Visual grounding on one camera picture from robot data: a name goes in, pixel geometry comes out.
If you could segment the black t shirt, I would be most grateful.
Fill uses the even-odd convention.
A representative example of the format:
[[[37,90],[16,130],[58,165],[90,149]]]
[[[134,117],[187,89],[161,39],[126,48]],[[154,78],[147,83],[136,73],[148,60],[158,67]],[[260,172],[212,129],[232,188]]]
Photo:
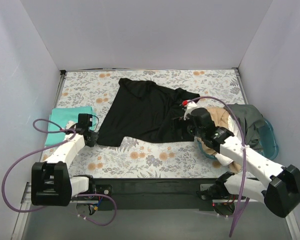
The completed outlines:
[[[181,104],[198,93],[160,86],[150,80],[121,78],[115,99],[99,130],[97,144],[119,147],[125,137],[149,143],[192,142]]]

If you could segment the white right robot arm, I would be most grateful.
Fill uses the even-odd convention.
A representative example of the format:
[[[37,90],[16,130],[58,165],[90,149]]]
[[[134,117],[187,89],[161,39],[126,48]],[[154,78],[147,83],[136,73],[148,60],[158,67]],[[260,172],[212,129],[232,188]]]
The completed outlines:
[[[203,107],[188,107],[183,117],[172,121],[176,130],[186,130],[191,136],[217,153],[240,164],[255,176],[245,179],[232,172],[221,175],[213,185],[202,190],[204,199],[227,199],[231,195],[264,203],[276,216],[285,218],[300,203],[300,170],[273,162],[257,153],[225,127],[216,126]]]

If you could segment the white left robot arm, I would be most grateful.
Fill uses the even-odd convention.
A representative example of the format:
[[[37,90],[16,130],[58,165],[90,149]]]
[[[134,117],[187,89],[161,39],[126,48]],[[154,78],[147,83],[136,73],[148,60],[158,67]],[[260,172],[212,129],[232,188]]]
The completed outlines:
[[[84,147],[94,147],[97,133],[81,123],[68,128],[56,151],[31,169],[31,203],[35,206],[67,206],[71,199],[81,195],[85,200],[96,196],[91,175],[69,175],[69,167]]]

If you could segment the folded teal t shirt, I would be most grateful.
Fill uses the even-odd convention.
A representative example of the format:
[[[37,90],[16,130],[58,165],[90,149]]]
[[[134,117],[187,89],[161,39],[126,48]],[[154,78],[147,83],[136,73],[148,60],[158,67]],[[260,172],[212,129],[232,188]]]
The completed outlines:
[[[91,114],[96,116],[91,106],[81,106],[81,107],[72,107],[72,108],[54,108],[51,111],[49,120],[58,124],[61,128],[65,128],[69,121],[74,123],[78,122],[79,114]],[[49,147],[55,144],[62,142],[65,138],[65,133],[48,133],[45,141],[45,146]]]

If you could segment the grey green t shirt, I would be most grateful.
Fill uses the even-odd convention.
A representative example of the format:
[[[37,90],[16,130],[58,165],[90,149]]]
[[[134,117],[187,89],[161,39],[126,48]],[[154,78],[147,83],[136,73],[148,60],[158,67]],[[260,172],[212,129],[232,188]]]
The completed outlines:
[[[260,151],[262,145],[259,129],[265,125],[265,120],[259,110],[251,104],[229,104],[228,107],[236,116],[245,136],[245,144],[255,151]]]

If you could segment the blue transparent plastic basket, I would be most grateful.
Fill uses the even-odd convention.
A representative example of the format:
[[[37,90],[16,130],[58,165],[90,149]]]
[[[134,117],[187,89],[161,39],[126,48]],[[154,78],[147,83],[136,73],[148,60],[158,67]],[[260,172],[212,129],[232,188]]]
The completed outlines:
[[[255,148],[254,150],[264,156],[265,158],[273,161],[279,153],[279,146],[277,144],[273,126],[266,119],[264,119],[264,126],[258,129],[259,133],[259,144],[261,147]]]

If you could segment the aluminium frame rail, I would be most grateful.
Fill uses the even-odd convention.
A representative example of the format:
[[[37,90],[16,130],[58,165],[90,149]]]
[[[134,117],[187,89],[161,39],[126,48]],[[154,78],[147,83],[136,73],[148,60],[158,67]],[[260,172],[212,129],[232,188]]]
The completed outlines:
[[[13,240],[228,240],[233,216],[199,209],[119,210],[112,224],[97,226],[79,217],[75,203],[68,208],[32,211],[30,185],[11,236]],[[293,213],[286,218],[270,215],[251,200],[232,233],[233,240],[300,240]]]

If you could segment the floral patterned table mat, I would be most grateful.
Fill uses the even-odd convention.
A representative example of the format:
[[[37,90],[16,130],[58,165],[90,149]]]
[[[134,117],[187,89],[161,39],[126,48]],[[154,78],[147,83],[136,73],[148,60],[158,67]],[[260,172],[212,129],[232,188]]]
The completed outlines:
[[[90,106],[103,121],[119,90],[119,80],[153,81],[171,89],[182,88],[202,96],[205,108],[244,104],[246,100],[237,69],[226,70],[109,70],[70,71],[62,79],[57,107]],[[125,137],[118,147],[82,149],[69,174],[96,178],[217,178],[239,165],[222,165],[206,157],[195,141],[149,143]]]

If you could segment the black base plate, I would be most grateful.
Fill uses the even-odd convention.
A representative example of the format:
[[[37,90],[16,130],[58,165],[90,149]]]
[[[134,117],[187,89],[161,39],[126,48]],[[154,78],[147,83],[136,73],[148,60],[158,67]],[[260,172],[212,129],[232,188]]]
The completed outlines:
[[[211,211],[213,199],[227,197],[221,178],[94,178],[93,193],[109,196],[118,210]]]

